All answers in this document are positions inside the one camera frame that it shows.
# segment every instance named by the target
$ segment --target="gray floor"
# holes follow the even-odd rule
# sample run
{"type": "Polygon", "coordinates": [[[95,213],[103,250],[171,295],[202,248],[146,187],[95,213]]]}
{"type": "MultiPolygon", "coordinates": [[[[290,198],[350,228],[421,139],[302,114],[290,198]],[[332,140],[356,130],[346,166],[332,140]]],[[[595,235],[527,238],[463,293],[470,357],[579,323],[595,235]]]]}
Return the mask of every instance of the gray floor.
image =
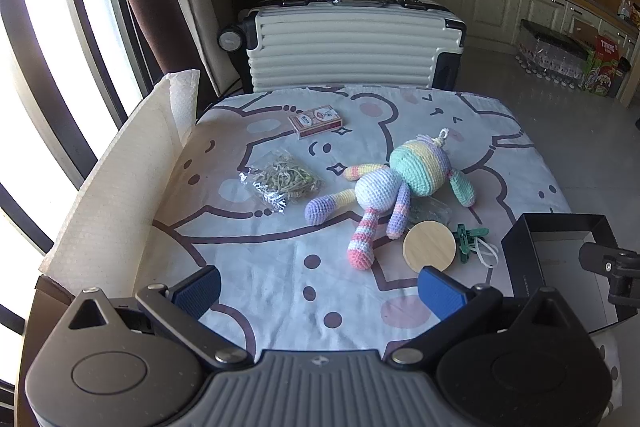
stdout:
{"type": "MultiPolygon", "coordinates": [[[[556,86],[511,55],[467,48],[456,89],[499,99],[553,172],[573,212],[605,214],[620,247],[640,251],[640,104],[556,86]]],[[[623,407],[607,427],[640,425],[640,315],[615,330],[623,407]]]]}

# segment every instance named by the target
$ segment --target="doll leg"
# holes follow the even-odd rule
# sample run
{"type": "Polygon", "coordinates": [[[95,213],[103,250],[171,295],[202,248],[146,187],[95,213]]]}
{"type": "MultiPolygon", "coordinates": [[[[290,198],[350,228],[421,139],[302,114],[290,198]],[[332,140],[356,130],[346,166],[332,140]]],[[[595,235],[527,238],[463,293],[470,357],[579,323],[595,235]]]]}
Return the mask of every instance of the doll leg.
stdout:
{"type": "Polygon", "coordinates": [[[338,208],[347,206],[356,200],[356,191],[353,188],[347,188],[336,194],[328,196],[320,196],[309,201],[305,208],[305,219],[310,225],[320,225],[324,223],[331,214],[338,208]]]}
{"type": "Polygon", "coordinates": [[[396,206],[391,214],[391,219],[386,226],[386,235],[389,239],[398,239],[404,233],[406,227],[406,218],[409,215],[409,206],[411,205],[411,190],[406,182],[402,182],[400,190],[398,190],[398,198],[396,206]]]}
{"type": "Polygon", "coordinates": [[[451,169],[449,183],[462,206],[472,206],[476,203],[476,191],[464,172],[451,169]]]}
{"type": "Polygon", "coordinates": [[[344,170],[344,177],[350,182],[356,182],[369,172],[386,169],[387,166],[382,163],[365,163],[363,165],[354,165],[344,170]]]}
{"type": "Polygon", "coordinates": [[[362,216],[351,242],[347,248],[347,257],[351,266],[358,270],[371,268],[373,264],[373,238],[378,227],[378,211],[368,208],[362,216]]]}

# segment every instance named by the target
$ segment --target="suitcase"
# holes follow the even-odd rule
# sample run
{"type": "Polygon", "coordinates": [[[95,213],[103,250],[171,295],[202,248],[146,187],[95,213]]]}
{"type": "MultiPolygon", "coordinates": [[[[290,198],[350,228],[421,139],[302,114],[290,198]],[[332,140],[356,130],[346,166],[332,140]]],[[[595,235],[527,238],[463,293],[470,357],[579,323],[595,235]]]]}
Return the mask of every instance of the suitcase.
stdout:
{"type": "Polygon", "coordinates": [[[465,35],[462,20],[425,0],[266,0],[219,42],[227,51],[230,42],[246,46],[245,92],[326,84],[453,90],[465,35]]]}

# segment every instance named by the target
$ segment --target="black box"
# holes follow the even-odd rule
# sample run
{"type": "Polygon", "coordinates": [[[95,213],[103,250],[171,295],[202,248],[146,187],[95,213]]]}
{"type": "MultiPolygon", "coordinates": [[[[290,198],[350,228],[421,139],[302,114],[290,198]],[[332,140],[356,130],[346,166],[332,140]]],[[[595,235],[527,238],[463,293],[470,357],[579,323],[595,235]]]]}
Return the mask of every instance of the black box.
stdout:
{"type": "Polygon", "coordinates": [[[502,251],[514,297],[529,297],[540,286],[553,286],[593,333],[638,311],[610,304],[609,280],[582,269],[578,250],[586,242],[618,248],[605,216],[522,214],[502,239],[502,251]]]}

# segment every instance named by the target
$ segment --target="wooden disc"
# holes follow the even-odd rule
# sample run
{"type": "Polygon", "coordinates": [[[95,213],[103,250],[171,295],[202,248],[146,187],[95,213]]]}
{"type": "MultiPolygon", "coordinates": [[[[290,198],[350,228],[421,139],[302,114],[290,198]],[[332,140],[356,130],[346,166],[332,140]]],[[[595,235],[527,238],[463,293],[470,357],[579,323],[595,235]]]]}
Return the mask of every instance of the wooden disc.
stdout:
{"type": "Polygon", "coordinates": [[[456,240],[442,223],[423,221],[407,233],[402,244],[402,255],[415,272],[424,266],[444,271],[456,257],[456,240]]]}

